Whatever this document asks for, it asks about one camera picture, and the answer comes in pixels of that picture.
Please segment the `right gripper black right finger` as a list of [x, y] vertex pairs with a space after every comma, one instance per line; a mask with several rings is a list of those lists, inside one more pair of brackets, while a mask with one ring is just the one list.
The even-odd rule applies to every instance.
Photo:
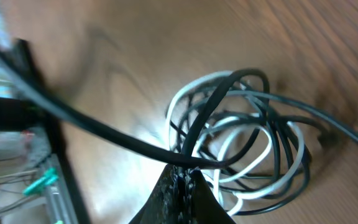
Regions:
[[186, 211], [190, 213], [191, 221], [204, 224], [235, 224], [215, 199], [200, 170], [191, 171], [188, 180]]

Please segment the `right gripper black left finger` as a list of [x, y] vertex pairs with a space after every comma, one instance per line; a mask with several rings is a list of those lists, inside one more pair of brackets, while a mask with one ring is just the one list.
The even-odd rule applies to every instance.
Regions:
[[176, 223], [178, 212], [175, 205], [175, 166], [166, 165], [150, 197], [129, 224]]

